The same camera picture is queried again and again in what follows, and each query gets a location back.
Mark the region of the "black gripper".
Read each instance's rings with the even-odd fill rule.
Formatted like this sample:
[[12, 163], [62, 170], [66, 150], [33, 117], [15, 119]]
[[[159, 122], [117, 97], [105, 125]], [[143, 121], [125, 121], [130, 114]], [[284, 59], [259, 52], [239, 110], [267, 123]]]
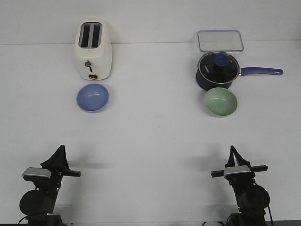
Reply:
[[223, 177], [229, 181], [231, 185], [234, 181], [242, 184], [255, 185], [256, 172], [264, 172], [268, 170], [267, 165], [250, 166], [250, 162], [245, 160], [236, 150], [230, 146], [230, 155], [225, 169], [211, 172], [212, 178]]
[[71, 170], [69, 168], [65, 145], [60, 145], [55, 153], [40, 165], [42, 168], [49, 169], [51, 172], [50, 188], [61, 188], [63, 177], [81, 177], [81, 171]]

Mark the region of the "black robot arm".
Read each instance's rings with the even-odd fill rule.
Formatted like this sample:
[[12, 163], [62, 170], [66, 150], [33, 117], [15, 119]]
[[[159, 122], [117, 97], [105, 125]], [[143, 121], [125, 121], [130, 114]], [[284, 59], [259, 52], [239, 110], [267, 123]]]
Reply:
[[223, 170], [211, 172], [212, 178], [223, 177], [233, 188], [238, 212], [232, 213], [223, 226], [265, 226], [265, 209], [269, 209], [270, 196], [255, 181], [256, 172], [268, 170], [267, 165], [252, 166], [232, 145]]
[[61, 216], [53, 214], [62, 179], [80, 177], [81, 172], [69, 168], [64, 145], [40, 165], [40, 168], [28, 167], [22, 174], [25, 181], [33, 182], [35, 189], [22, 196], [20, 211], [28, 226], [63, 226]]

